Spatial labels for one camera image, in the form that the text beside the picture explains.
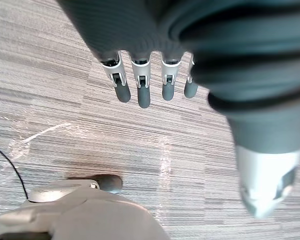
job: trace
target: gray carpet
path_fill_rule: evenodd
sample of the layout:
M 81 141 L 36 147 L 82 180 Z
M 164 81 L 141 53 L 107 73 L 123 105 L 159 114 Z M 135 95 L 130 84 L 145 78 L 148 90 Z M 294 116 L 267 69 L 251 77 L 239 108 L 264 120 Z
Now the gray carpet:
M 265 220 L 238 194 L 227 123 L 207 90 L 162 99 L 160 55 L 152 55 L 151 105 L 141 109 L 126 53 L 131 100 L 117 100 L 88 48 L 53 0 L 0 0 L 0 148 L 27 190 L 66 177 L 122 176 L 121 195 L 146 207 L 173 240 L 300 240 L 300 167 L 292 195 Z M 24 201 L 0 156 L 0 213 Z

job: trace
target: robotic hand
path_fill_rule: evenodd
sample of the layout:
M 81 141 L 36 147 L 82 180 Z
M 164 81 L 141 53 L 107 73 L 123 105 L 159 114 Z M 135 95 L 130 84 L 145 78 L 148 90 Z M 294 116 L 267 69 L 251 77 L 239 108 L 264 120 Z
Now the robotic hand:
M 20 208 L 0 215 L 0 240 L 169 240 L 146 209 L 112 194 L 121 186 L 104 174 L 36 187 Z
M 57 1 L 121 102 L 130 91 L 120 50 L 130 54 L 142 108 L 151 52 L 162 52 L 165 100 L 191 52 L 184 94 L 208 88 L 209 104 L 226 116 L 247 209 L 266 217 L 289 194 L 300 161 L 300 0 Z

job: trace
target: wire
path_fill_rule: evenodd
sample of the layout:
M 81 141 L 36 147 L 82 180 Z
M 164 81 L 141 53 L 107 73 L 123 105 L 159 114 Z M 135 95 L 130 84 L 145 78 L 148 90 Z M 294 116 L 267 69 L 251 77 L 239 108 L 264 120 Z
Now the wire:
M 23 188 L 23 191 L 24 191 L 25 198 L 29 199 L 24 181 L 22 180 L 22 177 L 20 176 L 20 174 L 19 174 L 18 170 L 16 169 L 15 165 L 12 163 L 12 161 L 1 150 L 0 150 L 0 154 L 10 163 L 11 167 L 15 171 L 16 175 L 18 176 L 18 178 L 19 178 L 19 180 L 22 184 L 22 188 Z

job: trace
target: silver metal part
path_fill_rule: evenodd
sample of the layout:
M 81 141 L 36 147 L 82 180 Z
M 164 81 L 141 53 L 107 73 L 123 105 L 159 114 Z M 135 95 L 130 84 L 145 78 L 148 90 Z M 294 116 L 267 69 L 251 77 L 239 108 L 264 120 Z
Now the silver metal part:
M 270 154 L 236 146 L 241 197 L 255 218 L 265 218 L 293 189 L 300 151 Z
M 190 84 L 192 83 L 191 69 L 194 65 L 195 65 L 194 55 L 192 54 L 189 62 L 189 67 L 188 67 L 188 76 L 186 77 L 187 82 Z
M 119 62 L 115 66 L 107 66 L 101 64 L 106 75 L 111 80 L 113 86 L 117 87 L 117 78 L 121 81 L 121 85 L 125 86 L 127 84 L 126 71 L 124 67 L 124 63 L 122 61 L 121 53 L 118 52 Z
M 131 65 L 133 69 L 134 79 L 136 82 L 136 86 L 141 88 L 140 81 L 144 81 L 144 86 L 146 88 L 150 85 L 150 78 L 151 78 L 151 64 L 150 60 L 145 64 L 136 64 L 131 60 Z
M 167 85 L 167 82 L 170 82 L 171 85 L 175 84 L 178 76 L 179 65 L 180 61 L 176 64 L 167 64 L 163 59 L 161 60 L 161 74 L 164 85 Z

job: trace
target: gray rubber fingertip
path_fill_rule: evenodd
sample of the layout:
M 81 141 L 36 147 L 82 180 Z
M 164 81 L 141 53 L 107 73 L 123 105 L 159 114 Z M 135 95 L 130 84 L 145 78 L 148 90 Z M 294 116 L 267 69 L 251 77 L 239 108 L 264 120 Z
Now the gray rubber fingertip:
M 138 103 L 143 109 L 146 109 L 150 105 L 150 87 L 141 86 L 137 88 L 138 91 Z
M 167 82 L 166 85 L 162 84 L 162 97 L 166 101 L 170 101 L 175 95 L 175 85 L 171 85 L 171 82 Z
M 115 89 L 115 93 L 120 102 L 126 103 L 129 102 L 131 98 L 130 89 L 128 83 L 125 86 L 122 86 L 121 83 L 117 83 Z
M 184 86 L 184 95 L 186 98 L 190 99 L 193 98 L 198 90 L 198 85 L 194 82 L 189 83 L 186 81 L 185 86 Z

